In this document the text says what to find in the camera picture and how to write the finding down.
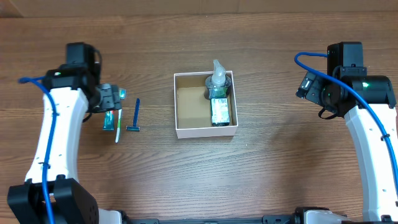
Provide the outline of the clear soap pump bottle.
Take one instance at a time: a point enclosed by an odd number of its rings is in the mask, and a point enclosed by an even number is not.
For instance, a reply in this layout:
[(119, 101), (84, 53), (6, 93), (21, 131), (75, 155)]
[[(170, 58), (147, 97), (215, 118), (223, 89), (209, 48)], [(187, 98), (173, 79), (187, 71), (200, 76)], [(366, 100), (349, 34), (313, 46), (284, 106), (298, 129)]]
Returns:
[(213, 66), (213, 74), (205, 80), (206, 90), (204, 97), (207, 100), (227, 98), (232, 80), (227, 76), (224, 66), (217, 59), (213, 61)]

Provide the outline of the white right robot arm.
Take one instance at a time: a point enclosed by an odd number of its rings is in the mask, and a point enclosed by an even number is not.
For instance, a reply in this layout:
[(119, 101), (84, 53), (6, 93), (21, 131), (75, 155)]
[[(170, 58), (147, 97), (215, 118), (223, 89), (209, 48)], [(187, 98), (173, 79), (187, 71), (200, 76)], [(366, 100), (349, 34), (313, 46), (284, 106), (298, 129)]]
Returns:
[(363, 188), (363, 223), (397, 223), (397, 100), (384, 75), (368, 75), (360, 42), (331, 44), (327, 72), (302, 63), (306, 70), (296, 95), (320, 106), (319, 117), (345, 120), (354, 142)]

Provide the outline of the red green toothpaste tube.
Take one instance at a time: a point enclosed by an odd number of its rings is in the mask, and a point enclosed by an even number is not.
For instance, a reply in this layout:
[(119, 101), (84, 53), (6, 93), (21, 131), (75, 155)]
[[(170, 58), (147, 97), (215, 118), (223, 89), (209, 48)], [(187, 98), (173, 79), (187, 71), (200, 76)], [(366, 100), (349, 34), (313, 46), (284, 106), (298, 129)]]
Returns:
[(114, 131), (114, 111), (105, 112), (103, 131)]

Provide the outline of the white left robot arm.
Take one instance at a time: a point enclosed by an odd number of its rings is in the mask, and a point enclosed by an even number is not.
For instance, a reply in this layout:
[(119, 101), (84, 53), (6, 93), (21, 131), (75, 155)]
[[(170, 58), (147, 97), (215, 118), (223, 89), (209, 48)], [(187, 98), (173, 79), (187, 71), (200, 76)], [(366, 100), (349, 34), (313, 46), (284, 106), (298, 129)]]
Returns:
[(44, 117), (32, 165), (7, 204), (19, 223), (129, 223), (121, 210), (100, 209), (78, 180), (81, 126), (94, 113), (120, 110), (117, 85), (100, 82), (102, 57), (84, 42), (66, 46), (66, 62), (39, 78), (20, 78), (43, 93)]

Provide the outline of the green white soap packet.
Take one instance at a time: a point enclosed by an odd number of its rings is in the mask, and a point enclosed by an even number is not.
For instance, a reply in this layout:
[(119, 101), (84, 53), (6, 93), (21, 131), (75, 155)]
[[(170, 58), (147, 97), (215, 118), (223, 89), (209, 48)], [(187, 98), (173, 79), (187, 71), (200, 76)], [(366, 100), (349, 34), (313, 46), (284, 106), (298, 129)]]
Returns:
[(211, 99), (211, 123), (213, 126), (229, 126), (229, 105), (227, 98)]

